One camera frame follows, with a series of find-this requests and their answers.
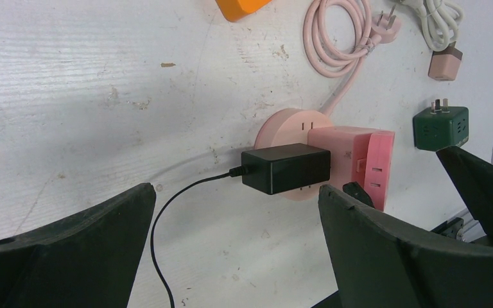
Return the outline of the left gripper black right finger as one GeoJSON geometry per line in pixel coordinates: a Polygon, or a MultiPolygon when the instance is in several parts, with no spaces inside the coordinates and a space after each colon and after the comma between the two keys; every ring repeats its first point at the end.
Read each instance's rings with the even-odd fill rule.
{"type": "Polygon", "coordinates": [[[493,307],[493,246],[424,230],[329,185],[318,208],[340,307],[493,307]]]}

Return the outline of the pink brown small charger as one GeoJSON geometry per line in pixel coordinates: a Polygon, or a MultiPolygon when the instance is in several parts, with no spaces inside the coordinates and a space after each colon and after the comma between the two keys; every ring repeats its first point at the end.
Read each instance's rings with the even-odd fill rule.
{"type": "Polygon", "coordinates": [[[434,51],[428,76],[436,81],[454,81],[462,63],[463,53],[456,43],[449,44],[443,51],[434,51]]]}

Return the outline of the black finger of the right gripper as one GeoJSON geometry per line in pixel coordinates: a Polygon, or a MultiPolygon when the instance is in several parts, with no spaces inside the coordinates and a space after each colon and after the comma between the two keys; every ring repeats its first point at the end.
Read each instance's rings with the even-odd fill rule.
{"type": "Polygon", "coordinates": [[[374,207],[374,202],[372,201],[369,194],[362,188],[362,186],[358,182],[349,182],[343,185],[342,190],[345,194],[353,197],[354,199],[368,205],[369,207],[374,207]]]}
{"type": "Polygon", "coordinates": [[[485,233],[471,242],[493,247],[493,165],[456,146],[438,150],[436,154],[485,233]]]}

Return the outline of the black power adapter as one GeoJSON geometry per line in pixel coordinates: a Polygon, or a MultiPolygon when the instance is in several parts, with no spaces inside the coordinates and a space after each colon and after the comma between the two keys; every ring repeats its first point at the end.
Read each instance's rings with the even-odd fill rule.
{"type": "Polygon", "coordinates": [[[261,148],[242,152],[241,166],[244,185],[274,195],[328,181],[331,152],[302,143],[261,148]]]}

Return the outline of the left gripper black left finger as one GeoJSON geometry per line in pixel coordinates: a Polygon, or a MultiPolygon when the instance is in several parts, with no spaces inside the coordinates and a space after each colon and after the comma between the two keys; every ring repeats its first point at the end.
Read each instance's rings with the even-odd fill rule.
{"type": "Polygon", "coordinates": [[[149,183],[0,240],[0,307],[126,307],[155,208],[149,183]]]}

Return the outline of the orange power strip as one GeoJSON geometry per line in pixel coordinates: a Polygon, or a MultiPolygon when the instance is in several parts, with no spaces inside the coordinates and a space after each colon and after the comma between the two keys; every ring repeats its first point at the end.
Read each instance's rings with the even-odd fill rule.
{"type": "Polygon", "coordinates": [[[216,0],[216,4],[229,22],[236,22],[255,13],[271,0],[216,0]]]}

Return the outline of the pink round socket base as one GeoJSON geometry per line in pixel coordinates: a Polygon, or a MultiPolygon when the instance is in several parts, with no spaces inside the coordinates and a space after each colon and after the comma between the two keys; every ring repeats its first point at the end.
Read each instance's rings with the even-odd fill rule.
{"type": "Polygon", "coordinates": [[[254,147],[308,144],[331,152],[328,183],[341,189],[357,182],[377,210],[384,210],[394,148],[393,131],[335,126],[316,110],[286,108],[272,115],[257,134],[254,147]]]}

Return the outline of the green cube socket adapter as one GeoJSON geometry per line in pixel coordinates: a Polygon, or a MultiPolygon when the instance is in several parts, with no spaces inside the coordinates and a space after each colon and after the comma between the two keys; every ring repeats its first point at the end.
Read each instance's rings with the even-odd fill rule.
{"type": "Polygon", "coordinates": [[[413,138],[415,147],[425,151],[463,146],[469,140],[469,109],[450,106],[447,98],[432,101],[413,117],[413,138]]]}

